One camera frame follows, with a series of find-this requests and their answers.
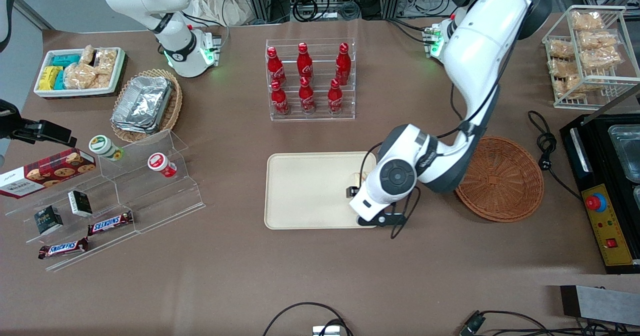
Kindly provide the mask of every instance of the white tray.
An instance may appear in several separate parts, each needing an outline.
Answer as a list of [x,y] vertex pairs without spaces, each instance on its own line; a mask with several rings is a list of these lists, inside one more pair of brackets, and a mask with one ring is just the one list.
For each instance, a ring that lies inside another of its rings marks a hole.
[[[274,153],[267,161],[264,224],[272,230],[370,229],[358,224],[358,214],[346,197],[358,186],[366,152]],[[366,158],[363,172],[376,167]]]
[[109,93],[113,93],[118,86],[118,80],[120,80],[120,75],[122,71],[122,65],[124,64],[125,52],[120,47],[97,47],[96,50],[115,50],[118,51],[118,55],[116,56],[116,62],[113,67],[113,73],[111,74],[111,79],[109,81],[109,87],[102,88],[85,88],[83,90],[39,90],[38,86],[40,80],[42,78],[42,73],[44,72],[44,68],[51,65],[51,60],[54,56],[58,55],[69,55],[69,54],[82,54],[82,48],[73,48],[73,49],[54,49],[52,51],[46,52],[44,56],[44,61],[40,66],[40,70],[38,72],[38,78],[36,78],[36,83],[33,86],[33,92],[42,97],[43,99],[67,99],[67,98],[80,98],[80,97],[99,97],[100,95],[105,95]]

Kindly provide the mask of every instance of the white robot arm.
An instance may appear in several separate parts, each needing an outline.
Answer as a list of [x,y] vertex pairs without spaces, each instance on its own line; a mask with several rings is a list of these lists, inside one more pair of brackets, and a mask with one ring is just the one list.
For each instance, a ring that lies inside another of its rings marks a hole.
[[211,67],[215,58],[211,33],[190,30],[180,11],[191,0],[106,0],[110,8],[126,15],[155,34],[169,65],[180,76],[196,77]]
[[436,193],[455,190],[485,133],[499,94],[499,69],[516,37],[530,36],[551,11],[551,0],[453,0],[461,10],[430,28],[430,55],[445,67],[466,102],[453,144],[413,124],[394,128],[377,152],[350,206],[366,221],[404,199],[417,181]]

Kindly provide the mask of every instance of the snickers bar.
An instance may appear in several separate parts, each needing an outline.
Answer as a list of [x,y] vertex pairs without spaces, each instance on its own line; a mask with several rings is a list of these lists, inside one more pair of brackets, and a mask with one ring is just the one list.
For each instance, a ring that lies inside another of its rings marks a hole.
[[130,222],[133,222],[133,216],[131,215],[131,211],[127,211],[125,213],[122,213],[122,215],[117,215],[116,217],[103,220],[101,222],[98,222],[97,224],[90,224],[88,226],[89,232],[87,232],[87,236],[94,235],[98,232],[107,231],[116,226],[128,224]]
[[39,250],[38,258],[43,260],[52,256],[76,254],[78,252],[86,252],[87,250],[89,250],[89,241],[85,237],[82,238],[82,240],[67,242],[66,244],[42,246]]

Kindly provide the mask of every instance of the white box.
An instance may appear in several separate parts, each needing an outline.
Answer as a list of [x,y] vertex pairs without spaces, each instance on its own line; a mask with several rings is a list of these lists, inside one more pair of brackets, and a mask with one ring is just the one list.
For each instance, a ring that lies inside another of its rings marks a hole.
[[46,52],[44,56],[44,61],[40,66],[40,70],[38,72],[38,78],[36,79],[36,84],[33,86],[33,92],[42,97],[43,99],[77,99],[83,97],[100,97],[101,95],[108,96],[112,92],[115,92],[116,87],[118,86],[118,80],[120,80],[122,65],[124,64],[125,52],[120,47],[96,47],[96,51],[99,50],[115,50],[118,51],[118,55],[116,56],[115,65],[113,66],[113,73],[111,74],[111,79],[109,81],[109,87],[102,88],[85,88],[82,90],[39,90],[38,86],[40,80],[42,78],[42,74],[44,72],[44,68],[51,65],[51,60],[54,56],[58,55],[69,55],[69,54],[82,54],[82,48],[73,48],[73,49],[54,49],[52,51]]

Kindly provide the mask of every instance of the red switch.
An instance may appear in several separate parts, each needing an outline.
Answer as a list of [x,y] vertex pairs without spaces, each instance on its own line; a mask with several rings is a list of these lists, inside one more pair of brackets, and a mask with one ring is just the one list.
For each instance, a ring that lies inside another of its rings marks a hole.
[[607,238],[605,240],[605,244],[606,244],[606,247],[608,248],[618,247],[618,243],[616,242],[615,238]]

